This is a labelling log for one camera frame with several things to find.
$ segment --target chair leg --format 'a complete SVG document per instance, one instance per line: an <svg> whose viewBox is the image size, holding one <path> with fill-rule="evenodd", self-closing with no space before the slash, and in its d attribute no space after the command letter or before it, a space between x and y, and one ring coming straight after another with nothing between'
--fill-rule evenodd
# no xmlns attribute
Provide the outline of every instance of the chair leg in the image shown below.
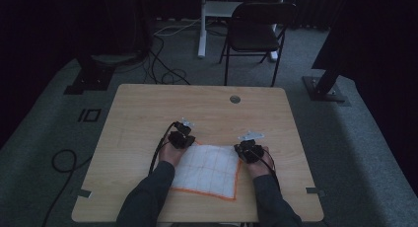
<svg viewBox="0 0 418 227"><path fill-rule="evenodd" d="M227 85L228 82L228 66L230 64L230 46L228 45L227 48L227 63L225 64L225 79L224 79L224 86Z"/></svg>
<svg viewBox="0 0 418 227"><path fill-rule="evenodd" d="M225 47L227 47L227 38L225 38L224 47L222 48L221 58L219 58L219 63L222 63L222 58L224 57Z"/></svg>
<svg viewBox="0 0 418 227"><path fill-rule="evenodd" d="M280 63L281 55L282 55L282 47L280 47L279 52L277 54L276 66L274 67L273 81L271 82L270 87L274 87L274 83L276 82L276 76L277 76L277 71L279 70L279 63Z"/></svg>
<svg viewBox="0 0 418 227"><path fill-rule="evenodd" d="M261 61L259 63L262 63L264 61L264 59L267 57L269 52L265 52L264 56L262 57Z"/></svg>

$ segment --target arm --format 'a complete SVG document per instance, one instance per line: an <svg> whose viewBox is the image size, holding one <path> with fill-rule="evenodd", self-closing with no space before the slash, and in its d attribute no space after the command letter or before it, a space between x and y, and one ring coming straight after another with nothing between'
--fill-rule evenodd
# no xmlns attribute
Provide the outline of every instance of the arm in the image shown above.
<svg viewBox="0 0 418 227"><path fill-rule="evenodd" d="M272 161L267 154L262 159L272 167ZM247 167L254 184L260 226L302 226L301 217L283 199L268 168L261 161L248 164Z"/></svg>
<svg viewBox="0 0 418 227"><path fill-rule="evenodd" d="M175 149L166 138L159 153L159 164L154 172L126 197L117 226L156 226L174 179L175 169L186 149Z"/></svg>

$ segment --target table top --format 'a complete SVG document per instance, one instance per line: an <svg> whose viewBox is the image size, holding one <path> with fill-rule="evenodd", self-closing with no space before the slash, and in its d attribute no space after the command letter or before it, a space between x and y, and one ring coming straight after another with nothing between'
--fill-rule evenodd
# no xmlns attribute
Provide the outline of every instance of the table top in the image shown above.
<svg viewBox="0 0 418 227"><path fill-rule="evenodd" d="M234 104L231 96L241 101ZM194 122L190 135L201 144L234 145L249 130L268 146L284 199L303 221L320 221L314 181L286 97L280 88L180 85L121 85L104 124L72 218L78 222L114 222L126 196L144 179L167 127L185 117ZM239 170L237 199L170 190L160 222L256 222L251 178Z"/></svg>

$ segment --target chair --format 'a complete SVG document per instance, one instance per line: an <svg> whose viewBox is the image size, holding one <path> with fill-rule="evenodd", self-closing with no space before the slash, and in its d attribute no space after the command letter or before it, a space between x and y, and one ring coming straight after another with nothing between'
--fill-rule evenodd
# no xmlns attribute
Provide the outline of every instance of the chair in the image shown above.
<svg viewBox="0 0 418 227"><path fill-rule="evenodd" d="M227 57L224 86L228 82L230 56L263 55L259 62L262 63L269 52L278 50L273 81L271 82L271 87L274 86L285 32L293 22L296 12L297 7L291 3L242 3L234 10L228 23L228 33L219 59L219 63L222 63L223 57ZM277 36L273 29L274 24L281 26ZM240 53L230 54L231 49Z"/></svg>

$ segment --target table leg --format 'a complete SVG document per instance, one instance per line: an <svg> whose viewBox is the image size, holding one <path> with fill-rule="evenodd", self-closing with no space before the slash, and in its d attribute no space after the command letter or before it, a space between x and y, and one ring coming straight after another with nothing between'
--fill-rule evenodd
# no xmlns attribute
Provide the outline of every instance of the table leg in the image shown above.
<svg viewBox="0 0 418 227"><path fill-rule="evenodd" d="M271 26L273 28L273 31L276 31L276 24ZM270 59L271 61L277 61L277 51L270 52Z"/></svg>
<svg viewBox="0 0 418 227"><path fill-rule="evenodd" d="M200 40L199 40L199 51L197 53L197 56L200 58L205 57L205 50L206 50L206 29L205 29L205 24L206 24L206 9L205 9L205 5L206 5L206 0L202 0L202 7L201 7L201 17L200 17L200 21L201 21L201 27L200 27Z"/></svg>

